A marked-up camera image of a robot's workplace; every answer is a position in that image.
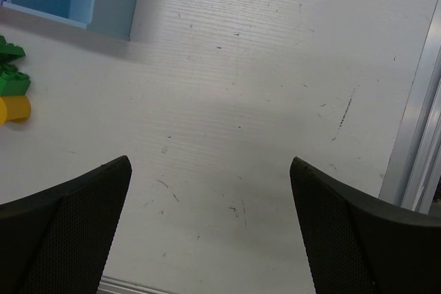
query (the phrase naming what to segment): green lego brick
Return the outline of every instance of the green lego brick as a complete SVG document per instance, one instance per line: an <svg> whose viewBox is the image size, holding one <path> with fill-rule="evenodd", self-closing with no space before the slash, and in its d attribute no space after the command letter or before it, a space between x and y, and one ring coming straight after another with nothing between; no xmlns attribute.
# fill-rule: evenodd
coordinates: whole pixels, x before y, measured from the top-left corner
<svg viewBox="0 0 441 294"><path fill-rule="evenodd" d="M0 35L0 65L17 60L25 55L23 48L7 43L5 37Z"/></svg>
<svg viewBox="0 0 441 294"><path fill-rule="evenodd" d="M29 85L29 76L17 67L0 65L0 96L25 96Z"/></svg>

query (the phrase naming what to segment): yellow cylinder block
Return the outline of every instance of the yellow cylinder block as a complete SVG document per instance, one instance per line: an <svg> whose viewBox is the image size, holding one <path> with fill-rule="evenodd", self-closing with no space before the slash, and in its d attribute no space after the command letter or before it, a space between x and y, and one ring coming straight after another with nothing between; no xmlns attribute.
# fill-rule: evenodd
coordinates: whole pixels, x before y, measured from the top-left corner
<svg viewBox="0 0 441 294"><path fill-rule="evenodd" d="M30 116L30 102L26 96L0 97L0 125L6 122L23 122Z"/></svg>

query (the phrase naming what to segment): white table surface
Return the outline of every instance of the white table surface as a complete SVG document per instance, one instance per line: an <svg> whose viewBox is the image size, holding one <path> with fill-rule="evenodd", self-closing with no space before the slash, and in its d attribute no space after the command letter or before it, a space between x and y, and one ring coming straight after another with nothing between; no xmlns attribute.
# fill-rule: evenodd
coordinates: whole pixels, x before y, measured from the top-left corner
<svg viewBox="0 0 441 294"><path fill-rule="evenodd" d="M0 202L127 154L106 275L313 293L290 162L378 195L435 1L139 0L130 43L0 9L33 80Z"/></svg>

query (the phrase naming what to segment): gray metal edge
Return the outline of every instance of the gray metal edge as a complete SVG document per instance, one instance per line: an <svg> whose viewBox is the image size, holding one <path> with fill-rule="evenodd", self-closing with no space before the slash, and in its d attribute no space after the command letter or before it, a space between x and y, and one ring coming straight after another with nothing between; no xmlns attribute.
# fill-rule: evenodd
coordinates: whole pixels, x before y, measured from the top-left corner
<svg viewBox="0 0 441 294"><path fill-rule="evenodd" d="M438 57L435 72L440 73L441 59ZM401 207L413 211L420 210L421 199L427 196L427 185L433 173L435 160L441 142L441 85L438 84L437 92L431 106L431 111L427 119L424 133L422 135L420 147L416 155L407 188L402 199Z"/></svg>
<svg viewBox="0 0 441 294"><path fill-rule="evenodd" d="M176 294L165 292L156 288L125 282L111 277L103 276L101 278L98 292L96 294Z"/></svg>
<svg viewBox="0 0 441 294"><path fill-rule="evenodd" d="M441 149L438 148L438 156L435 159L435 164L433 166L432 173L429 177L429 181L427 182L427 188L421 199L420 206L418 207L418 211L420 213L427 214L429 212L433 202L433 197L436 192L436 188L438 187L438 182L440 181L440 177L441 177Z"/></svg>
<svg viewBox="0 0 441 294"><path fill-rule="evenodd" d="M441 3L437 0L379 198L401 205L439 83Z"/></svg>

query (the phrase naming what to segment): toy block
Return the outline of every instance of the toy block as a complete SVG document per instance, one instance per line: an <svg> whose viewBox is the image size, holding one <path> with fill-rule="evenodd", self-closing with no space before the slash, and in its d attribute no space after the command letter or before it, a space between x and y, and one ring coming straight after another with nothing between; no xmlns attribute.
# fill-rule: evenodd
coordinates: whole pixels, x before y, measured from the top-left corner
<svg viewBox="0 0 441 294"><path fill-rule="evenodd" d="M0 96L24 96L30 79L14 65L0 65Z"/></svg>
<svg viewBox="0 0 441 294"><path fill-rule="evenodd" d="M0 125L24 122L30 116L30 102L26 96L0 96Z"/></svg>
<svg viewBox="0 0 441 294"><path fill-rule="evenodd" d="M0 35L0 65L17 60L25 55L26 53L23 48L7 43L5 37Z"/></svg>

